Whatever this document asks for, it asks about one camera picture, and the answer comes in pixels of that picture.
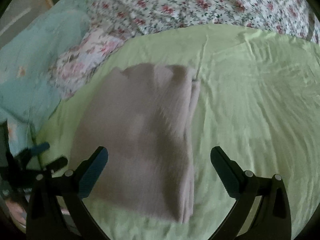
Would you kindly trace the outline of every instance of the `light green sheet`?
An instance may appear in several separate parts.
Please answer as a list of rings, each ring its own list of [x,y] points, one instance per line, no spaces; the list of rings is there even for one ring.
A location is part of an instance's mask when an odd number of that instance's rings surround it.
[[[114,240],[207,240],[234,203],[210,163],[210,150],[219,145],[243,170],[282,175],[295,237],[320,202],[319,56],[320,47],[302,39],[230,25],[131,39],[43,126],[37,141],[48,141],[51,149],[42,162],[69,156],[81,116],[113,67],[188,65],[198,69],[201,81],[192,122],[195,199],[189,223],[157,221],[92,197],[85,200],[90,213]]]

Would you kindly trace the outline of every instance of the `floral fabric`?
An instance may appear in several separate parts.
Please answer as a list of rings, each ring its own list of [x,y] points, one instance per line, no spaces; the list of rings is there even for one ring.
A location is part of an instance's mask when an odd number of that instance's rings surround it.
[[[172,28],[214,23],[259,28],[319,43],[320,23],[306,0],[92,0],[88,14],[89,32],[103,29],[121,41]],[[97,53],[97,44],[104,44],[104,39],[101,35],[85,37],[78,48],[82,52],[72,49],[51,68],[63,97],[73,95],[90,80],[92,70],[113,51]],[[86,42],[86,49],[81,49]]]

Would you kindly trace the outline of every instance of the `light blue cloth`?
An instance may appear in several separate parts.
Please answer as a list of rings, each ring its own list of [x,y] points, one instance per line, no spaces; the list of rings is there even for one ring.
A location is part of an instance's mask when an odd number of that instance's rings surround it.
[[[88,1],[59,1],[0,50],[0,123],[8,120],[13,155],[33,145],[60,102],[48,68],[89,30]]]

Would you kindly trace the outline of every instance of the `pink floral pillowcase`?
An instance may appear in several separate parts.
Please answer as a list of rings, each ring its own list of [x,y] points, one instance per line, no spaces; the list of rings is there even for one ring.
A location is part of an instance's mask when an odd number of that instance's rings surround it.
[[[88,83],[100,63],[124,44],[124,40],[109,35],[103,28],[88,32],[79,46],[62,53],[49,68],[50,82],[58,88],[61,98],[71,98]]]

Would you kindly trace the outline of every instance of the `gray folded fabric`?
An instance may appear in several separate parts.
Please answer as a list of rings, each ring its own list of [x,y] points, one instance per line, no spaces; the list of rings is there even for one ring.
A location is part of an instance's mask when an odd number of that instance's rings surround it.
[[[98,146],[109,160],[92,194],[144,215],[187,222],[193,212],[190,124],[200,91],[179,65],[115,68],[77,128],[75,169]]]

